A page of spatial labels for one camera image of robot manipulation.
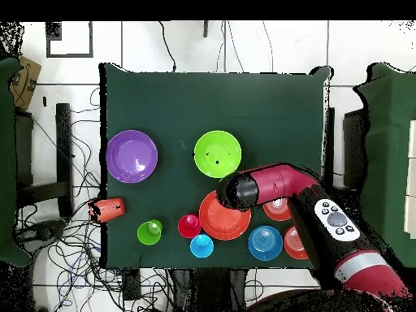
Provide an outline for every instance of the cardboard box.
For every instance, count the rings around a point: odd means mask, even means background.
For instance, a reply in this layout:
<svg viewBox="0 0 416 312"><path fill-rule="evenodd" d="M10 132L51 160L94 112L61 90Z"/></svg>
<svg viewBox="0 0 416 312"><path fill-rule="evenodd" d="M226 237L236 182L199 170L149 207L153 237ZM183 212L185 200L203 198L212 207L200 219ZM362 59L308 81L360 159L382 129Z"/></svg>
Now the cardboard box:
<svg viewBox="0 0 416 312"><path fill-rule="evenodd" d="M15 74L11 83L11 93L15 106L27 110L36 88L37 78L41 73L41 65L22 55L19 56L19 61L23 69Z"/></svg>

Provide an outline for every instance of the red bowl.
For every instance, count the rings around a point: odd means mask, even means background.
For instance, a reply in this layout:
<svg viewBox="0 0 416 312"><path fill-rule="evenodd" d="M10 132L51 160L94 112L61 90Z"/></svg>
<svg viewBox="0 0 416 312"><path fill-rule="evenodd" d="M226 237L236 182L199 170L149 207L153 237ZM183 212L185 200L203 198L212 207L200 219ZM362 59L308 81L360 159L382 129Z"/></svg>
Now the red bowl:
<svg viewBox="0 0 416 312"><path fill-rule="evenodd" d="M245 232L250 224L251 210L240 212L222 206L214 190L202 201L199 219L208 235L221 241L230 241Z"/></svg>

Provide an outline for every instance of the red cup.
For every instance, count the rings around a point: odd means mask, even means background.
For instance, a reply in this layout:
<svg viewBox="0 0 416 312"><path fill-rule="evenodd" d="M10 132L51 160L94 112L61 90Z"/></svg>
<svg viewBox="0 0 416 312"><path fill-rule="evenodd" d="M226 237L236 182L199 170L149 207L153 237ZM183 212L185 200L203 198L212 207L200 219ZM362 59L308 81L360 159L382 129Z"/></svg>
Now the red cup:
<svg viewBox="0 0 416 312"><path fill-rule="evenodd" d="M307 259L308 255L303 247L301 238L294 226L288 229L284 235L284 249L288 255L295 259Z"/></svg>
<svg viewBox="0 0 416 312"><path fill-rule="evenodd" d="M195 214L187 214L180 218L178 231L185 238L194 238L201 231L201 222Z"/></svg>
<svg viewBox="0 0 416 312"><path fill-rule="evenodd" d="M285 221L290 219L288 199L286 197L265 203L263 205L263 210L270 219L276 221Z"/></svg>
<svg viewBox="0 0 416 312"><path fill-rule="evenodd" d="M124 214L124 203L121 198L91 201L88 206L89 219L95 223L105 223Z"/></svg>

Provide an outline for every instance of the desk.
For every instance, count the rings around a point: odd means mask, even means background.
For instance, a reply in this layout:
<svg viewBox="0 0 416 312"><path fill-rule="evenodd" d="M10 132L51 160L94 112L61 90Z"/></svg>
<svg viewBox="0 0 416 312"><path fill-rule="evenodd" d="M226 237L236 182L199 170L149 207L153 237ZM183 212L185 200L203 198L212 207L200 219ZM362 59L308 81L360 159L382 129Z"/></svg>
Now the desk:
<svg viewBox="0 0 416 312"><path fill-rule="evenodd" d="M284 249L269 262L255 259L247 240L257 226L277 228L284 236L290 222L253 210L247 231L230 241L214 240L214 252L195 258L190 240L176 228L187 213L197 213L203 198L219 180L203 175L193 161L197 139L210 130L233 134L240 142L239 170L287 162L321 171L323 83L330 69L311 75L129 73L100 64L102 165L101 197L121 197L122 217L102 225L102 263L107 267L310 267L309 260L290 258ZM107 173L108 141L136 129L158 147L154 173L137 184L124 184ZM138 226L149 219L162 222L162 238L152 246L137 239Z"/></svg>

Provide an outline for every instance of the orange plate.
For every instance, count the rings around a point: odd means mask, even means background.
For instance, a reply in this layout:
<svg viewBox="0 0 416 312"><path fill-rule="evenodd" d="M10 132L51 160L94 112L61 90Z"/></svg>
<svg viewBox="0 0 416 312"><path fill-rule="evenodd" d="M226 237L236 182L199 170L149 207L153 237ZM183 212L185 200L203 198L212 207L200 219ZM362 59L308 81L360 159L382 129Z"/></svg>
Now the orange plate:
<svg viewBox="0 0 416 312"><path fill-rule="evenodd" d="M297 234L297 230L294 226L288 229L284 235L284 249L288 255L295 259L307 259L305 248L301 242L301 238Z"/></svg>
<svg viewBox="0 0 416 312"><path fill-rule="evenodd" d="M215 239L230 241L247 229L251 210L240 212L221 206L215 190L209 193L199 208L199 220L204 231Z"/></svg>
<svg viewBox="0 0 416 312"><path fill-rule="evenodd" d="M270 219L276 221L285 221L290 219L288 199L286 197L265 203L263 205L263 210Z"/></svg>

